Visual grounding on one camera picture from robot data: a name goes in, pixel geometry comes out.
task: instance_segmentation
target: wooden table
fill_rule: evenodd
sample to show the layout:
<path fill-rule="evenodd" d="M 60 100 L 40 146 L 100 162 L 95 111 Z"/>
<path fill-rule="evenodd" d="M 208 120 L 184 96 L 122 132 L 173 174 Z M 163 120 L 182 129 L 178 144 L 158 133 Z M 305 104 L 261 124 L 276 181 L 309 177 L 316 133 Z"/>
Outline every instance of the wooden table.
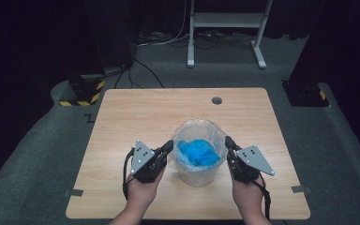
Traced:
<path fill-rule="evenodd" d="M 220 97 L 222 103 L 212 103 Z M 275 170 L 263 173 L 271 193 L 272 219 L 310 216 L 270 99 L 262 88 L 127 89 L 108 90 L 101 103 L 74 189 L 69 218 L 114 218 L 125 206 L 122 173 L 126 154 L 137 140 L 156 149 L 193 118 L 208 119 L 241 147 L 257 144 Z M 169 163 L 146 219 L 240 219 L 233 202 L 226 163 L 206 187 L 190 187 Z"/>

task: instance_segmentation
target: blue crumpled fabric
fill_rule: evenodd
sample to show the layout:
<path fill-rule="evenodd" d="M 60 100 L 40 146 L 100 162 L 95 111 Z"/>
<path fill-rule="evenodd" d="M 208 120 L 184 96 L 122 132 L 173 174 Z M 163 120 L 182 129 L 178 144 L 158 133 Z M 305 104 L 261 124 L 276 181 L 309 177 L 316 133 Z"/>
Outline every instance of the blue crumpled fabric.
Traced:
<path fill-rule="evenodd" d="M 192 142 L 180 141 L 177 147 L 193 166 L 213 166 L 220 160 L 215 148 L 203 139 Z"/>

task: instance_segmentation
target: clear plastic container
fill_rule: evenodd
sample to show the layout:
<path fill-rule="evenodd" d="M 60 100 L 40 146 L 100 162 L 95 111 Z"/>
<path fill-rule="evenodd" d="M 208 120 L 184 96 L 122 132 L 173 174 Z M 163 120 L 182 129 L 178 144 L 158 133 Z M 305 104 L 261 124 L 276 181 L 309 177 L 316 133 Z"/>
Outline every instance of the clear plastic container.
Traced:
<path fill-rule="evenodd" d="M 186 121 L 173 134 L 173 150 L 170 154 L 180 178 L 188 185 L 205 187 L 215 180 L 220 165 L 226 160 L 225 132 L 215 123 L 205 119 Z M 214 148 L 218 161 L 209 166 L 195 166 L 179 149 L 179 143 L 192 143 L 195 140 L 205 140 Z"/>

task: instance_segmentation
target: white metal frame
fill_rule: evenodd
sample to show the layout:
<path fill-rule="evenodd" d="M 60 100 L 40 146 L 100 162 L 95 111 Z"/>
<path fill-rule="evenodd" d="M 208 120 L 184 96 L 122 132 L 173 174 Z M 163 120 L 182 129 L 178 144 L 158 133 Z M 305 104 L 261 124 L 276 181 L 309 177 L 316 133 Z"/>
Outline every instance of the white metal frame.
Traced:
<path fill-rule="evenodd" d="M 194 60 L 194 28 L 195 27 L 246 27 L 259 28 L 256 40 L 250 42 L 255 53 L 260 68 L 266 68 L 260 44 L 262 42 L 263 32 L 268 20 L 270 8 L 273 0 L 267 0 L 265 10 L 262 13 L 211 13 L 195 12 L 194 1 L 191 0 L 190 20 L 189 20 L 189 43 L 187 66 L 193 68 Z"/>

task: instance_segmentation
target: gray carpet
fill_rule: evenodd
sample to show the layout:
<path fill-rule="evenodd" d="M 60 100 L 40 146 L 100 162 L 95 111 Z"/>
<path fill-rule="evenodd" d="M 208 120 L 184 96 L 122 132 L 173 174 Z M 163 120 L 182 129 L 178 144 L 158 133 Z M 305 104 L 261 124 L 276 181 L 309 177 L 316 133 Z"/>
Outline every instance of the gray carpet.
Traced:
<path fill-rule="evenodd" d="M 307 220 L 273 220 L 273 224 L 360 224 L 360 144 L 337 105 L 330 86 L 320 83 L 331 107 L 291 107 L 281 81 L 288 80 L 305 39 L 264 38 L 267 69 L 259 69 L 249 42 L 220 42 L 196 49 L 195 68 L 187 68 L 187 48 L 169 45 L 140 47 L 135 58 L 149 66 L 167 88 L 263 87 L 303 186 L 310 187 Z M 197 39 L 201 48 L 212 41 Z M 143 88 L 159 88 L 155 77 L 134 63 L 131 80 Z M 103 93 L 118 76 L 104 79 Z M 0 172 L 0 224 L 107 224 L 108 219 L 69 219 L 66 208 L 81 166 L 99 104 L 61 107 L 65 82 L 52 90 L 55 105 L 17 146 Z M 130 84 L 125 72 L 117 88 Z M 143 224 L 242 224 L 241 221 L 144 221 Z"/>

